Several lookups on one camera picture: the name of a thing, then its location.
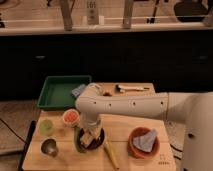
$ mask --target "table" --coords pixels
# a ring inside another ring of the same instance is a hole
[[[24,163],[25,171],[113,171],[114,168],[106,155],[103,146],[87,153],[79,153],[74,145],[74,129],[62,122],[63,111],[42,111],[38,124],[50,119],[54,124],[54,134],[50,137],[40,134],[35,129]],[[121,171],[175,171],[176,165],[166,134],[164,122],[155,119],[101,114],[102,125],[109,141],[116,150],[116,157]],[[160,140],[159,153],[152,159],[135,159],[129,156],[127,140],[130,132],[139,126],[155,128]],[[55,158],[41,152],[41,144],[48,138],[57,141],[59,153]]]

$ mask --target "green tray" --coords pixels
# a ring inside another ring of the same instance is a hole
[[[76,98],[71,91],[81,84],[89,84],[91,76],[48,76],[38,100],[43,110],[66,110],[75,107]]]

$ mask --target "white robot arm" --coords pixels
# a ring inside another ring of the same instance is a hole
[[[103,96],[102,87],[92,83],[76,100],[76,108],[82,113],[83,123],[86,126],[96,124],[99,115],[103,113],[159,118],[167,111],[167,100],[167,93]]]
[[[78,97],[76,108],[82,113],[83,126],[89,128],[100,122],[103,113],[164,119],[161,116],[171,111],[169,99],[170,93],[103,96],[102,88],[92,83]],[[181,171],[213,170],[213,93],[195,93],[181,103],[178,111],[186,117]]]

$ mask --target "cable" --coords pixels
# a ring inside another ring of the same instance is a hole
[[[173,146],[172,144],[170,144],[170,146],[174,149],[174,150],[176,150],[176,151],[179,151],[179,152],[183,152],[182,150],[180,150],[180,149],[178,149],[178,148],[176,148],[175,146]]]
[[[178,157],[178,156],[173,156],[175,159],[178,159],[178,160],[181,160],[181,158],[180,157]]]
[[[22,153],[23,153],[23,150],[10,151],[10,152],[5,152],[5,153],[0,154],[0,157],[10,156],[10,155],[15,155],[15,154],[22,154]]]
[[[7,126],[7,128],[16,136],[18,137],[22,142],[26,143],[23,138],[21,138],[10,126],[2,119],[0,118],[1,122]]]

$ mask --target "wall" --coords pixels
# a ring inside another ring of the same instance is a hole
[[[211,91],[212,38],[211,30],[0,37],[0,99],[38,98],[48,75]]]

